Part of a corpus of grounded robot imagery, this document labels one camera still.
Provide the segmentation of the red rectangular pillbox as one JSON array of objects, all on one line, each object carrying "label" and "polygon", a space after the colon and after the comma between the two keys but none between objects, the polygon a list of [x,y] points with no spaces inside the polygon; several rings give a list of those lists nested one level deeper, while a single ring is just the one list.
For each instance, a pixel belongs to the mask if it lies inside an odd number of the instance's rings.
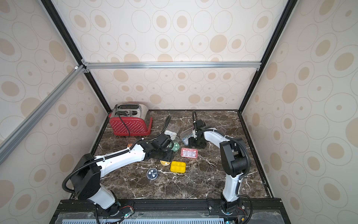
[{"label": "red rectangular pillbox", "polygon": [[198,158],[198,150],[183,147],[181,149],[181,154],[180,155],[181,155],[181,157],[196,159],[196,158]]}]

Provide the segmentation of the green round pillbox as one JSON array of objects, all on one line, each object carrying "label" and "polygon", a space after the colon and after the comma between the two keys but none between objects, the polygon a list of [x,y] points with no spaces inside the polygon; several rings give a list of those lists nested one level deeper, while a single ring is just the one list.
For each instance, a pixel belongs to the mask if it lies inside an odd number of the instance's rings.
[{"label": "green round pillbox", "polygon": [[175,143],[173,144],[171,150],[172,150],[173,152],[177,152],[177,151],[179,150],[179,148],[180,148],[179,143],[175,142]]}]

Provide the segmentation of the light blue rectangular pillbox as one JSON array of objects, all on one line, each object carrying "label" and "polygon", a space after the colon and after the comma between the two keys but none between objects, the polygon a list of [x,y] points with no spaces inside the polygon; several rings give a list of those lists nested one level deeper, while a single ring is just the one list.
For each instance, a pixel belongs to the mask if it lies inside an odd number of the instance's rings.
[{"label": "light blue rectangular pillbox", "polygon": [[189,139],[190,139],[191,137],[194,137],[193,129],[194,129],[194,128],[191,127],[191,128],[189,128],[189,129],[183,131],[183,132],[180,134],[180,138],[181,138],[182,142],[183,142],[186,146],[189,145]]}]

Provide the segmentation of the yellow round pillbox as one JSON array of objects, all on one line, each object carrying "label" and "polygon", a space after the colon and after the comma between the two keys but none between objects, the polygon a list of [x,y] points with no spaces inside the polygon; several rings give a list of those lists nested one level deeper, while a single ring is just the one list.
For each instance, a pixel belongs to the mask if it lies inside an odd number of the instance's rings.
[{"label": "yellow round pillbox", "polygon": [[160,163],[161,163],[163,166],[168,166],[168,165],[171,164],[170,162],[167,162],[167,161],[160,161]]}]

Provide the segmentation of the yellow lidded rectangular pillbox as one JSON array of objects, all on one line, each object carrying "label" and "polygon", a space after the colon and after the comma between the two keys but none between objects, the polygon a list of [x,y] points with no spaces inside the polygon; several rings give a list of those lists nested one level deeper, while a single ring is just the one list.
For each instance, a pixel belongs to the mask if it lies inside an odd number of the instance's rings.
[{"label": "yellow lidded rectangular pillbox", "polygon": [[173,162],[171,162],[170,171],[173,173],[183,174],[186,172],[186,163],[179,162],[179,161],[173,161]]}]

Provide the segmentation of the dark blue round pillbox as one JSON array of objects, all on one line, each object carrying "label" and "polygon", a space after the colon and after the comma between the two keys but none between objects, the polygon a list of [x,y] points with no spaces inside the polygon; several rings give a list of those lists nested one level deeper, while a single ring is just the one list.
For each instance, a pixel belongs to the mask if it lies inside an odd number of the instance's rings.
[{"label": "dark blue round pillbox", "polygon": [[158,178],[158,170],[156,168],[151,168],[146,174],[149,180],[156,180]]}]

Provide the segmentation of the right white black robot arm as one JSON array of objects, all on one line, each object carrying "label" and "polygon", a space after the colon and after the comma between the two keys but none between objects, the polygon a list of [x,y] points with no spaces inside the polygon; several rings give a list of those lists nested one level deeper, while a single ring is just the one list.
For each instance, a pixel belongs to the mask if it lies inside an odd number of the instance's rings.
[{"label": "right white black robot arm", "polygon": [[207,142],[220,149],[222,167],[226,173],[225,187],[222,192],[221,208],[224,213],[232,213],[240,202],[240,185],[242,179],[249,174],[251,160],[244,141],[233,138],[209,127],[192,112],[193,136],[188,144],[193,148],[205,148]]}]

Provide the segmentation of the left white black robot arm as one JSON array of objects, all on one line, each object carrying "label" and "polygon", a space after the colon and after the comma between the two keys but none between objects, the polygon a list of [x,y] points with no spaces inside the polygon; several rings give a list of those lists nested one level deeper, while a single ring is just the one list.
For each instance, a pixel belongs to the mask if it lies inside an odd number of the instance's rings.
[{"label": "left white black robot arm", "polygon": [[165,130],[171,117],[171,115],[167,116],[163,129],[158,135],[148,139],[142,138],[131,147],[96,157],[85,154],[74,170],[63,180],[62,189],[74,194],[77,199],[90,200],[104,210],[118,211],[119,201],[100,183],[100,179],[119,168],[146,159],[170,162],[173,159],[174,142],[165,134]]}]

